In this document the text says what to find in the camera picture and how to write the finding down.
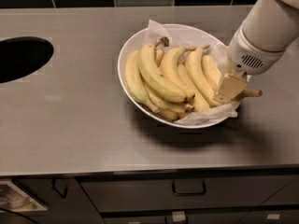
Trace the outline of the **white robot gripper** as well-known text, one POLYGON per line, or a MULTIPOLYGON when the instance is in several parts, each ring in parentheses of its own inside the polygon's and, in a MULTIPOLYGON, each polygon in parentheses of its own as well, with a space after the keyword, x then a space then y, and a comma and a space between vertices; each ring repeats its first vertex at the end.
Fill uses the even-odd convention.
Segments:
MULTIPOLYGON (((283 51, 264 51, 250 44, 243 27, 234 34, 228 48, 228 57, 237 72, 260 75, 272 67, 283 55, 283 51)), ((221 77, 213 99, 222 104, 229 103, 246 87, 246 79, 226 73, 221 77)))

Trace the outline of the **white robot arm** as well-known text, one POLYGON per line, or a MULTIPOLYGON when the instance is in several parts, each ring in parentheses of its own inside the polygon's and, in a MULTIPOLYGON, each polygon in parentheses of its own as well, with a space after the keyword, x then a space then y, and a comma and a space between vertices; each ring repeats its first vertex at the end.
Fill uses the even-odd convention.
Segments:
POLYGON ((257 0, 229 43, 214 99, 226 104, 265 73, 299 36, 299 0, 257 0))

